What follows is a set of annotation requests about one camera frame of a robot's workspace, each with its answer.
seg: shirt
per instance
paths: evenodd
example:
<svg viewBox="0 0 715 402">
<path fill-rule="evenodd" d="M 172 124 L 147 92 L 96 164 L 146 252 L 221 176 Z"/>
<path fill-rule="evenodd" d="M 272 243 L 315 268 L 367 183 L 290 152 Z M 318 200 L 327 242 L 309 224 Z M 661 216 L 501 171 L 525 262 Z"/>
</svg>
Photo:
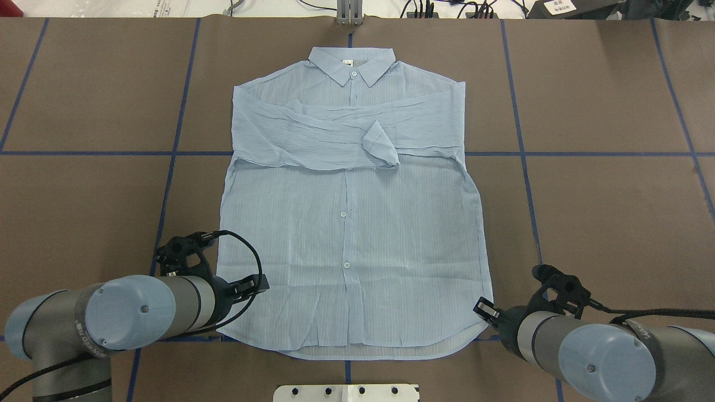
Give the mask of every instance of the shirt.
<svg viewBox="0 0 715 402">
<path fill-rule="evenodd" d="M 407 360 L 484 330 L 464 96 L 463 82 L 369 48 L 314 48 L 235 87 L 221 228 L 254 245 L 270 289 L 220 332 L 298 358 Z M 218 275 L 254 272 L 241 244 L 220 243 Z"/>
</svg>

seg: brown table surface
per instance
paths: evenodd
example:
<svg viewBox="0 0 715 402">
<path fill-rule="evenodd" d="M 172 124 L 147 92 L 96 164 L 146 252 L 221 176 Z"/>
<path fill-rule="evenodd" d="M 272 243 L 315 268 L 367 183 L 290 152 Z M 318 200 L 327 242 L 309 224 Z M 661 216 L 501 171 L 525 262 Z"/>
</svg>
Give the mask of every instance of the brown table surface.
<svg viewBox="0 0 715 402">
<path fill-rule="evenodd" d="M 156 245 L 217 228 L 232 87 L 349 45 L 467 82 L 498 305 L 525 303 L 543 261 L 613 308 L 713 308 L 713 37 L 711 22 L 0 19 L 0 321 L 35 295 L 149 273 Z M 4 344 L 0 358 L 3 387 L 30 372 Z M 391 382 L 425 402 L 586 401 L 493 340 L 431 361 L 315 362 L 195 338 L 124 353 L 113 373 L 127 402 Z"/>
</svg>

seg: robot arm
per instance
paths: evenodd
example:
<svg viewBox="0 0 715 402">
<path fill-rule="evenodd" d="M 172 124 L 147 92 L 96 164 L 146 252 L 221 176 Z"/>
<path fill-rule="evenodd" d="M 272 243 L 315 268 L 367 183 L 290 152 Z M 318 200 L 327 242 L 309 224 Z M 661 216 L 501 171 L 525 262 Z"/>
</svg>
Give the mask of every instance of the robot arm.
<svg viewBox="0 0 715 402">
<path fill-rule="evenodd" d="M 203 250 L 224 234 L 234 235 L 254 252 L 259 274 L 234 283 L 211 274 Z M 189 266 L 188 257 L 194 255 L 199 263 Z M 34 402 L 108 402 L 108 357 L 159 339 L 214 330 L 233 304 L 248 299 L 245 311 L 269 288 L 253 247 L 230 232 L 173 237 L 158 249 L 157 262 L 160 278 L 131 275 L 82 290 L 60 290 L 15 309 L 5 336 L 16 357 L 32 360 L 38 371 L 73 361 L 36 378 Z"/>
<path fill-rule="evenodd" d="M 628 315 L 610 325 L 586 323 L 580 320 L 586 306 L 613 311 L 591 299 L 575 276 L 550 265 L 532 273 L 542 286 L 528 305 L 503 311 L 481 298 L 474 307 L 511 353 L 599 402 L 715 401 L 715 334 L 647 328 Z M 555 300 L 543 297 L 549 289 Z M 711 311 L 681 313 L 713 318 Z"/>
</svg>

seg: sticker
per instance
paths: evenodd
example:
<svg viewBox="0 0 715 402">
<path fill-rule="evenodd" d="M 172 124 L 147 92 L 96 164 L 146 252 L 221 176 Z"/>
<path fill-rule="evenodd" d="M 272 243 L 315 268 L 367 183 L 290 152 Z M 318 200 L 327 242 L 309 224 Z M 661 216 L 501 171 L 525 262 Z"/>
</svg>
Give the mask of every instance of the sticker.
<svg viewBox="0 0 715 402">
<path fill-rule="evenodd" d="M 546 7 L 548 12 L 551 13 L 551 15 L 558 15 L 576 10 L 576 6 L 571 3 L 571 0 L 544 1 L 543 5 Z"/>
</svg>

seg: white mounting plate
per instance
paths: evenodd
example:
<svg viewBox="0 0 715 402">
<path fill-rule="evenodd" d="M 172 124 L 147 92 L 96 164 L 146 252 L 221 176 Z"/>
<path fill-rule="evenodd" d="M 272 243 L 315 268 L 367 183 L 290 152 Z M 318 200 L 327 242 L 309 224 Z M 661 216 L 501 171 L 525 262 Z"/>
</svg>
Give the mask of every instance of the white mounting plate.
<svg viewBox="0 0 715 402">
<path fill-rule="evenodd" d="M 280 386 L 273 393 L 273 402 L 419 402 L 419 389 L 413 384 Z"/>
</svg>

